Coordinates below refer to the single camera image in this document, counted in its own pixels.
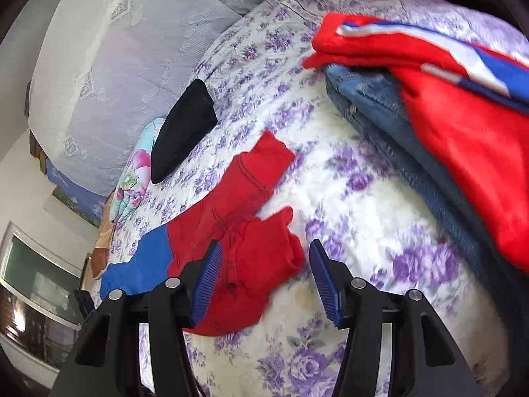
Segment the red cloth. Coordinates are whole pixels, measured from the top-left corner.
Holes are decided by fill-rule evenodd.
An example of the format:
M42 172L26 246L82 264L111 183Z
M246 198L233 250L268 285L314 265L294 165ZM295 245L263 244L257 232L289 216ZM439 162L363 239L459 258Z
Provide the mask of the red cloth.
M305 262L298 237L287 229L291 207L261 221L255 213L294 159L285 144L266 131L250 152L235 156L217 186L167 224L173 252L168 275L178 276L219 240L223 264L206 317L191 333L222 335L258 322L268 294Z
M448 169L500 252L529 272L529 118L421 72L424 55L435 61L434 45L412 49L384 45L379 37L336 34L343 22L358 25L361 18L373 19L328 14L313 40L316 54L303 67L331 62L387 67L402 84L417 138Z

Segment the clothing pile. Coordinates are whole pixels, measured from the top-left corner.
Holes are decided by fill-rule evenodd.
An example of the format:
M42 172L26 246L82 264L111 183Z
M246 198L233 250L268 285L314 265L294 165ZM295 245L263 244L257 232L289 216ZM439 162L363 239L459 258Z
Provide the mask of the clothing pile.
M204 83L196 80L160 129L152 148L153 182L171 173L213 122L217 119L211 98ZM294 158L265 131L250 152L233 158L204 199L146 233L129 262L108 266L101 298L114 288L127 294L150 291L168 276L178 276L188 262L201 259L210 242L218 240L223 250L218 283L205 319L189 332L223 335L258 322L269 293L305 264L298 237L287 229L294 214L291 207L266 220L254 216Z
M435 31L330 13L305 68L400 172L488 289L511 382L529 341L529 67Z

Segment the colorful pillowcase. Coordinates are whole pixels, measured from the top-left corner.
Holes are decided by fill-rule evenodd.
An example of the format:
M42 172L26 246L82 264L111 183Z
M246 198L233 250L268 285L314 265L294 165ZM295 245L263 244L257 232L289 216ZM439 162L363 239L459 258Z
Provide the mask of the colorful pillowcase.
M151 181L151 152L164 118L156 118L142 131L117 183L110 221L123 224L141 203Z

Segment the floral bedspread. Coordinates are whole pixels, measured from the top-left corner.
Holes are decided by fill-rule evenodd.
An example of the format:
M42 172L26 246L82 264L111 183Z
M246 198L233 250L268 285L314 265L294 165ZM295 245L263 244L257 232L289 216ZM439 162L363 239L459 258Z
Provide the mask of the floral bedspread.
M506 336L487 292L420 197L340 117L323 74L301 68L331 10L422 25L517 58L529 50L506 23L441 0L267 0L219 37L197 67L216 101L219 124L172 176L149 186L116 231L110 261L128 261L143 234L202 199L232 157L269 129L296 159L259 215L291 205L290 229L303 246L319 238L332 259L379 289L423 291L484 395L495 395L508 377ZM98 290L96 284L94 295ZM217 338L187 334L186 344L209 396L330 397L346 334L326 319L306 267L272 294L257 325ZM140 335L142 378L153 388L147 326ZM389 327L383 341L377 395L388 390Z

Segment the red and blue garment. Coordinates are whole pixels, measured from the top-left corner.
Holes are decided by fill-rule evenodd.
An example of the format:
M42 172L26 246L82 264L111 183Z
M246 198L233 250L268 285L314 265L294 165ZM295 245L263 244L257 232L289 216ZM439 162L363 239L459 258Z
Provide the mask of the red and blue garment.
M387 67L417 138L451 173L501 253L529 272L529 68L421 27L328 14L305 68Z
M265 131L249 152L236 155L215 188L167 224L144 234L129 262L110 264L101 278L101 298L114 288L126 294L150 291L184 266L202 259L220 241L223 262L206 317L191 333L224 335L259 321L270 292L305 264L305 252L288 225L291 207L261 220L255 214L295 159Z

